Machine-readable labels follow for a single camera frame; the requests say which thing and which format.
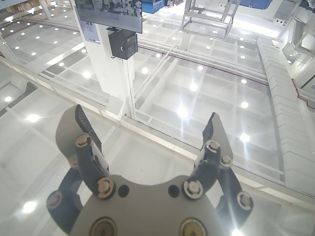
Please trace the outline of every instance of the black box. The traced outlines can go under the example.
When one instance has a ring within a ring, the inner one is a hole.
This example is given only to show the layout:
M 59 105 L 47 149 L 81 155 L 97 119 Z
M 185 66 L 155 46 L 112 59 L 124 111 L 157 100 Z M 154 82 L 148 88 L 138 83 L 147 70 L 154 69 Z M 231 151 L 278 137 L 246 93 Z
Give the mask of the black box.
M 111 33 L 108 37 L 114 57 L 127 60 L 138 52 L 138 38 L 134 31 L 121 29 Z

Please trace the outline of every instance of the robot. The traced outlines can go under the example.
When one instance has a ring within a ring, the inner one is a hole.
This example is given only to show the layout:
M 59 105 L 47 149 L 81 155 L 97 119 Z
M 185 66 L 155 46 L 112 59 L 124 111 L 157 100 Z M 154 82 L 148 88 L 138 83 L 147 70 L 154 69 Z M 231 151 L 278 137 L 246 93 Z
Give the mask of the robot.
M 203 131 L 204 144 L 190 176 L 158 185 L 139 185 L 110 175 L 101 141 L 80 105 L 65 111 L 56 142 L 70 170 L 47 208 L 70 236 L 228 236 L 253 209 L 232 171 L 233 153 L 219 116 L 213 113 Z M 205 193 L 218 180 L 224 195 L 215 209 Z M 83 207 L 82 182 L 92 191 Z

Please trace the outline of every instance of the display screen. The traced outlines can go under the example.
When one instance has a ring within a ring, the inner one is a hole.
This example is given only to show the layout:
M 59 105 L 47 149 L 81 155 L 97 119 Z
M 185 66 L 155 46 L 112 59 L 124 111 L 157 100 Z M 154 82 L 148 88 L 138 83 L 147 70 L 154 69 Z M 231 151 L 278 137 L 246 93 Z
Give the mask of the display screen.
M 81 20 L 142 33 L 142 0 L 75 0 Z

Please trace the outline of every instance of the black hole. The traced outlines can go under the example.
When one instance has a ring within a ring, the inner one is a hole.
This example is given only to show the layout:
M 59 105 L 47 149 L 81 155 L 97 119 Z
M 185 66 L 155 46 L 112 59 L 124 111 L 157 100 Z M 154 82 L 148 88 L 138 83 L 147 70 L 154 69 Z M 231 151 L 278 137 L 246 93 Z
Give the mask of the black hole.
M 179 196 L 179 189 L 178 189 L 178 187 L 175 186 L 175 185 L 170 186 L 169 187 L 169 194 L 173 198 Z
M 126 197 L 129 194 L 129 187 L 127 185 L 122 185 L 119 189 L 118 189 L 118 195 L 120 197 Z

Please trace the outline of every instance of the metal frame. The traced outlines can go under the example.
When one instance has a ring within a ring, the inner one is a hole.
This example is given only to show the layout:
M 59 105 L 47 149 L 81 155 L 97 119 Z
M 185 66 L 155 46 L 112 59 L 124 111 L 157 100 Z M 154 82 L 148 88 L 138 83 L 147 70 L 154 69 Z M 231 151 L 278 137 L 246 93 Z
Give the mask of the metal frame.
M 224 12 L 213 11 L 213 10 L 209 10 L 209 9 L 205 9 L 205 8 L 195 7 L 196 0 L 187 0 L 186 6 L 185 6 L 185 12 L 184 12 L 184 15 L 183 15 L 183 20 L 182 20 L 181 30 L 183 32 L 194 34 L 194 35 L 199 35 L 199 36 L 203 36 L 203 37 L 213 38 L 213 39 L 216 39 L 216 40 L 226 41 L 227 36 L 229 35 L 230 30 L 231 30 L 232 25 L 233 25 L 233 19 L 234 19 L 234 16 L 236 14 L 236 10 L 239 7 L 241 1 L 242 0 L 237 0 L 237 2 L 235 4 L 235 7 L 234 7 L 234 10 L 233 10 L 233 13 L 229 14 L 230 8 L 231 8 L 232 3 L 233 3 L 233 0 L 228 0 L 227 4 L 225 6 Z M 216 18 L 216 17 L 212 17 L 212 16 L 208 16 L 206 14 L 203 14 L 204 11 L 213 12 L 213 13 L 217 13 L 219 15 L 222 15 L 221 19 L 220 18 Z M 229 22 L 225 22 L 225 19 L 228 16 L 231 17 L 231 19 L 229 20 Z M 185 23 L 186 17 L 190 18 L 187 23 Z M 221 23 L 221 24 L 225 24 L 226 27 L 225 28 L 224 27 L 218 27 L 218 26 L 215 26 L 215 25 L 212 25 L 212 24 L 207 24 L 207 23 L 204 23 L 204 22 L 198 22 L 196 20 L 192 20 L 192 17 L 203 19 L 203 20 L 215 21 L 215 22 L 218 22 L 218 23 Z M 212 35 L 208 35 L 208 34 L 200 34 L 198 32 L 185 29 L 185 28 L 189 27 L 190 23 L 198 23 L 201 26 L 213 26 L 213 27 L 215 27 L 217 29 L 225 29 L 225 36 L 224 36 L 224 38 L 218 38 L 217 36 L 212 36 Z

